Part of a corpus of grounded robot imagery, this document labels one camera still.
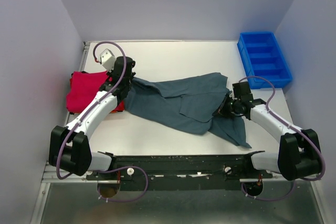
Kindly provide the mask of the grey-blue t shirt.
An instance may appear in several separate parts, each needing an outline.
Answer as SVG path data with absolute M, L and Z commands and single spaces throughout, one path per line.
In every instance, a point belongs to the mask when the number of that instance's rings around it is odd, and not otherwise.
M 217 112 L 228 93 L 227 77 L 219 72 L 162 82 L 134 78 L 124 106 L 135 116 L 175 130 L 196 135 L 210 132 L 250 148 L 244 120 Z

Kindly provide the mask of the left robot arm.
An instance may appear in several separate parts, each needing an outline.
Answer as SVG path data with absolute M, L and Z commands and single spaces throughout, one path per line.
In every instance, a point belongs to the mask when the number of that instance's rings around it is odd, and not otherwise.
M 78 176 L 88 171 L 98 171 L 104 179 L 116 175 L 113 155 L 92 152 L 89 140 L 105 117 L 127 97 L 135 75 L 134 66 L 132 58 L 118 57 L 90 104 L 66 126 L 53 128 L 48 157 L 50 165 Z

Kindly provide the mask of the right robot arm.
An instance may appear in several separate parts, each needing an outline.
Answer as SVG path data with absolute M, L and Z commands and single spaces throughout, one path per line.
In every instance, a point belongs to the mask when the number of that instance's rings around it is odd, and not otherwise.
M 257 152 L 242 163 L 241 171 L 246 177 L 255 177 L 260 170 L 278 173 L 289 181 L 311 180 L 313 175 L 321 179 L 325 174 L 326 164 L 316 132 L 290 124 L 270 109 L 264 100 L 231 98 L 226 94 L 213 114 L 229 119 L 244 116 L 261 126 L 279 143 L 277 153 Z

